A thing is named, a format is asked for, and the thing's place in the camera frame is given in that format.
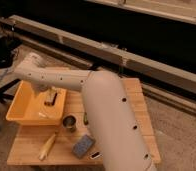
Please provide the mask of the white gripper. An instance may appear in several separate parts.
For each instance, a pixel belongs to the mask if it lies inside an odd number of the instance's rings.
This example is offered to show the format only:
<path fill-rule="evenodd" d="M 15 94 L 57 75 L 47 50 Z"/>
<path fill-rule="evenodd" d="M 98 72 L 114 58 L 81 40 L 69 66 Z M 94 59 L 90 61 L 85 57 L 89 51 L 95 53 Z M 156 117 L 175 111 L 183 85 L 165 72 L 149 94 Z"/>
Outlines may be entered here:
<path fill-rule="evenodd" d="M 47 92 L 48 94 L 55 93 L 55 90 L 52 87 L 42 85 L 42 84 L 31 84 L 31 87 L 34 91 L 34 95 L 38 96 L 40 93 Z"/>

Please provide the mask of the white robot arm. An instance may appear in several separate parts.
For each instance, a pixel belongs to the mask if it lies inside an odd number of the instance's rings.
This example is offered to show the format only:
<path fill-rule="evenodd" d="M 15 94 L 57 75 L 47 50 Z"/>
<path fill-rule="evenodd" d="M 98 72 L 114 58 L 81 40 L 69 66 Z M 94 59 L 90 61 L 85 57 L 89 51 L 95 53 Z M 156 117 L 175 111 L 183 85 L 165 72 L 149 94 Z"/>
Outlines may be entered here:
<path fill-rule="evenodd" d="M 14 70 L 21 80 L 81 93 L 105 171 L 157 171 L 121 78 L 110 71 L 49 68 L 28 54 Z"/>

